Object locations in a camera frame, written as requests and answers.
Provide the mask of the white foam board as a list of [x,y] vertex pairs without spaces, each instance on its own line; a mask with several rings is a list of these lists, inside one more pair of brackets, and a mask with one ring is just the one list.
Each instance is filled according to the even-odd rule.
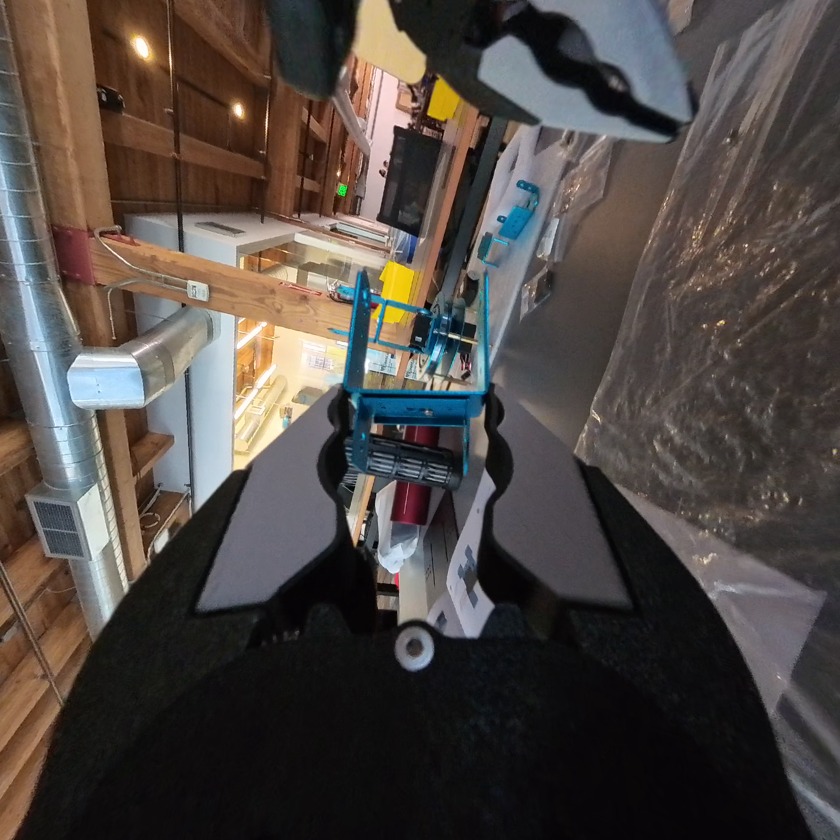
[[[476,243],[468,257],[467,274],[489,277],[489,347],[492,381],[524,401],[531,364],[516,362],[508,348],[520,323],[520,291],[537,268],[534,257],[548,205],[561,178],[564,152],[561,144],[570,134],[562,129],[521,125],[499,154],[490,178],[489,191],[476,228]],[[477,249],[485,232],[499,236],[499,215],[514,206],[534,204],[534,214],[517,239],[506,240],[509,248],[500,267],[483,265]]]

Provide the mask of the wooden workbench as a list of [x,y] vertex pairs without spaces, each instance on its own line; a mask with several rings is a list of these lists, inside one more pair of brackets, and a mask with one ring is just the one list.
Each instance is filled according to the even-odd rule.
[[446,122],[421,235],[412,263],[415,277],[408,301],[415,307],[424,307],[433,285],[439,251],[479,119],[478,109],[466,101],[461,101],[455,116]]

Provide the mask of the group of small parts bags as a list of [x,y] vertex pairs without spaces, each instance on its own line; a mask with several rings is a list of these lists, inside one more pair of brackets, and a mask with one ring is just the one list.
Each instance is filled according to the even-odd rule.
[[553,290],[553,274],[564,261],[585,216],[604,197],[616,140],[606,136],[563,139],[561,178],[548,205],[534,257],[537,268],[520,291],[520,320],[540,307]]

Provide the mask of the pale yellow panel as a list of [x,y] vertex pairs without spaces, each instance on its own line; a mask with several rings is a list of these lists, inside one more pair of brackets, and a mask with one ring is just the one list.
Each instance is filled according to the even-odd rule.
[[360,2],[352,51],[407,85],[417,84],[426,72],[425,54],[398,29],[387,1]]

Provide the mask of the white ceiling duct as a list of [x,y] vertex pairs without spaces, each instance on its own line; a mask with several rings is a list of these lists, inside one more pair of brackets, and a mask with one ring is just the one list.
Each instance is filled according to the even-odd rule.
[[363,154],[370,154],[370,143],[366,135],[367,123],[354,111],[350,97],[350,82],[351,74],[348,68],[341,66],[336,87],[331,96],[331,103],[355,145]]

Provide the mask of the assembly instruction booklet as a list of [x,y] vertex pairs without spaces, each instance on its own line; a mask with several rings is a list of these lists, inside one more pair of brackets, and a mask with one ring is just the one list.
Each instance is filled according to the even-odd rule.
[[479,637],[495,609],[477,574],[485,510],[495,489],[493,479],[484,470],[449,561],[446,589],[427,615],[427,624],[443,636]]

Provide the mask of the long blue U bracket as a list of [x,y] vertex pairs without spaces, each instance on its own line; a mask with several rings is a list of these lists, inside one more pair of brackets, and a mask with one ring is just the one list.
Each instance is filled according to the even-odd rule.
[[[462,353],[469,353],[469,372],[465,393],[484,396],[490,386],[489,364],[489,277],[479,283],[476,309],[468,310],[463,298],[438,296],[431,308],[419,308],[383,299],[371,291],[365,270],[358,273],[353,289],[350,330],[343,386],[349,392],[362,392],[367,352],[371,345],[384,350],[407,353],[416,358],[416,372],[422,382],[454,382],[451,374]],[[382,338],[387,306],[405,310],[419,326],[419,343],[398,344]]]

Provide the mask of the black slotted cylinder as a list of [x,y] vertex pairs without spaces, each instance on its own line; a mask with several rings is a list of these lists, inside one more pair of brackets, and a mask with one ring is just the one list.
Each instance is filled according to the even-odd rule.
[[351,436],[343,441],[348,470],[422,487],[456,490],[463,479],[463,459],[448,448],[374,435],[361,467],[353,461]]

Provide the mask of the white glass booth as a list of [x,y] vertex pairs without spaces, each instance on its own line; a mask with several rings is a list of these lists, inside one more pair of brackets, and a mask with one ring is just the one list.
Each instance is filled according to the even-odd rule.
[[[304,302],[333,303],[329,284],[351,287],[359,271],[382,288],[386,251],[341,238],[326,220],[309,227],[254,213],[184,217],[185,252],[222,266],[250,270],[269,291],[298,292]],[[343,377],[340,336],[308,325],[284,327],[268,316],[218,316],[219,336],[171,388],[148,407],[156,432],[175,443],[153,469],[166,490],[191,490],[193,509],[210,498],[310,404]]]

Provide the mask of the white wall vent box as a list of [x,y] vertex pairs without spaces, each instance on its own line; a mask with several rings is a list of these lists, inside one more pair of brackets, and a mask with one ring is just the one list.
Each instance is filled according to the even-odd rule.
[[51,558],[91,561],[109,542],[99,490],[62,490],[45,482],[26,494],[30,515],[45,554]]

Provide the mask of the clear plastic bag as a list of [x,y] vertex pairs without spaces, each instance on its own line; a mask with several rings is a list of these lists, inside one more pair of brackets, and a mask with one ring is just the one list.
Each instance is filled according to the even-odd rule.
[[717,50],[577,452],[838,725],[838,2]]

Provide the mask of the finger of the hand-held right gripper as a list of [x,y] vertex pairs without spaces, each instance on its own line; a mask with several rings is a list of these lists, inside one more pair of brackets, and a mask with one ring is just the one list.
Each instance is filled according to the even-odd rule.
[[627,116],[600,110],[582,89],[550,79],[530,48],[511,35],[484,50],[477,76],[547,128],[647,143],[670,142],[678,133],[672,122],[646,128]]
[[657,1],[535,1],[542,14],[563,15],[587,37],[601,64],[620,70],[633,99],[678,125],[693,120],[688,77],[676,54],[666,12]]

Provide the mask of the red cylinder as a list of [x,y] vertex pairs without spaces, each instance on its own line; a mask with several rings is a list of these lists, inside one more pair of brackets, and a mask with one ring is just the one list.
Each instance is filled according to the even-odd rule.
[[[439,447],[440,427],[428,425],[406,426],[402,441]],[[433,489],[397,481],[392,519],[395,522],[413,524],[419,527],[425,525]]]

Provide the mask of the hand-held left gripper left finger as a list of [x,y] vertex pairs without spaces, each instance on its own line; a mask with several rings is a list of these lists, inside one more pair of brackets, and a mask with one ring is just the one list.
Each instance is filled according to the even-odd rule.
[[334,386],[254,457],[197,597],[199,614],[258,609],[281,633],[328,604],[352,632],[375,630],[373,574],[339,493],[350,431],[349,395]]

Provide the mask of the silver ventilation duct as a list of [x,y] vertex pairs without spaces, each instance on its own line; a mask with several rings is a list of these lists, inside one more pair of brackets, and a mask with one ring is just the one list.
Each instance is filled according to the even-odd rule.
[[60,285],[14,39],[2,4],[2,341],[44,482],[99,490],[109,541],[69,560],[80,609],[100,634],[128,589],[95,408],[144,407],[219,336],[218,315],[185,308],[115,351],[84,350]]

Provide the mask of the grey flat box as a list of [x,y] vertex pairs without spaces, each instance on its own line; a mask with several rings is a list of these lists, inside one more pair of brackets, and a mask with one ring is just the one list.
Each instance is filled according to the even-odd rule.
[[400,625],[424,620],[446,591],[448,567],[458,538],[454,503],[447,493],[438,503],[414,554],[400,570],[397,609]]

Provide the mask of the white crumpled plastic bag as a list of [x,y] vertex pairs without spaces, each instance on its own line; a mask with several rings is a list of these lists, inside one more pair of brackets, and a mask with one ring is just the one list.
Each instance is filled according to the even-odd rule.
[[421,536],[419,526],[392,519],[395,495],[396,482],[392,481],[378,491],[374,502],[378,533],[375,556],[390,574],[398,574],[404,562],[414,555]]

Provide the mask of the black box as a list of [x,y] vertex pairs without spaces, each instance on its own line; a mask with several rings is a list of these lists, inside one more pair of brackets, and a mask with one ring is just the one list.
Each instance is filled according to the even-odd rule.
[[441,149],[440,139],[398,125],[393,128],[377,222],[420,236]]

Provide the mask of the short blue U bracket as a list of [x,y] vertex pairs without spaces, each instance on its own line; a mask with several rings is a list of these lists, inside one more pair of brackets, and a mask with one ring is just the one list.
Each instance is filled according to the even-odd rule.
[[450,449],[463,459],[464,475],[469,463],[469,426],[480,415],[486,395],[466,392],[362,390],[350,392],[353,415],[353,461],[359,467],[367,455],[372,425],[458,427],[461,450]]

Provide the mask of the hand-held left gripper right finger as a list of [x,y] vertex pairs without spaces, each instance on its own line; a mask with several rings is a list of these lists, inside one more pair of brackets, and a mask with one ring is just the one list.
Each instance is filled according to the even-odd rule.
[[477,581],[539,637],[571,636],[573,614],[630,617],[634,594],[570,448],[517,400],[486,394],[486,502]]

